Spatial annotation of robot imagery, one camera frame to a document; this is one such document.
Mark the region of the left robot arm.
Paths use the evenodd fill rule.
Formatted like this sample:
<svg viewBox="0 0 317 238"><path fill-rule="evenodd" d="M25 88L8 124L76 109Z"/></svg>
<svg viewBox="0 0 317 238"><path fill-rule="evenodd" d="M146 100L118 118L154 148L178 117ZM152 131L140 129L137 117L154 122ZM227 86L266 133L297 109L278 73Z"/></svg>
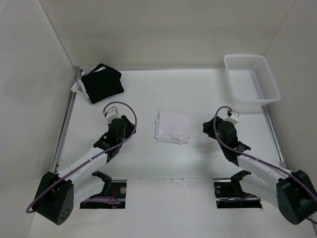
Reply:
<svg viewBox="0 0 317 238"><path fill-rule="evenodd" d="M38 213L56 225L63 224L74 207L75 189L119 152L122 145L136 133L136 123L123 115L108 124L108 131L89 152L66 169L45 173L27 213Z"/></svg>

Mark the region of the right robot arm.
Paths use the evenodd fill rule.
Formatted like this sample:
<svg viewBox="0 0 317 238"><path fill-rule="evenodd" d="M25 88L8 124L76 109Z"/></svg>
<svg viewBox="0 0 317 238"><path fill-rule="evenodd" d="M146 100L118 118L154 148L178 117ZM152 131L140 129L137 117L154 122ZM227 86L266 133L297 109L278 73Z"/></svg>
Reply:
<svg viewBox="0 0 317 238"><path fill-rule="evenodd" d="M218 141L225 158L242 170L231 177L235 196L255 195L275 206L282 216L298 225L317 211L317 192L302 170L292 172L246 154L250 147L238 140L230 121L214 117L203 123L203 133Z"/></svg>

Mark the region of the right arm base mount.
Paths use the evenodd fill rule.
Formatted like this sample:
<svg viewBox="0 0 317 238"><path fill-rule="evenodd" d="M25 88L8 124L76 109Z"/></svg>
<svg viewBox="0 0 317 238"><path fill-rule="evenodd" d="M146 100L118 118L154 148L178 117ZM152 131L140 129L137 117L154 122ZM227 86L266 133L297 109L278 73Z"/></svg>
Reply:
<svg viewBox="0 0 317 238"><path fill-rule="evenodd" d="M243 191L240 182L251 172L242 170L230 178L216 178L213 181L216 207L218 209L259 208L262 209L260 198Z"/></svg>

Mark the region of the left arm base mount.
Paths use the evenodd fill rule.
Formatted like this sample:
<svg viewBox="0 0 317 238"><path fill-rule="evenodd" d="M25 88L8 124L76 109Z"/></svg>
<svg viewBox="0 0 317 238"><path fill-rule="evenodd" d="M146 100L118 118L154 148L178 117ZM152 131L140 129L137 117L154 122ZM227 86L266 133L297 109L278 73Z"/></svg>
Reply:
<svg viewBox="0 0 317 238"><path fill-rule="evenodd" d="M82 184L79 191L80 209L124 209L126 206L127 181L113 180L97 171Z"/></svg>

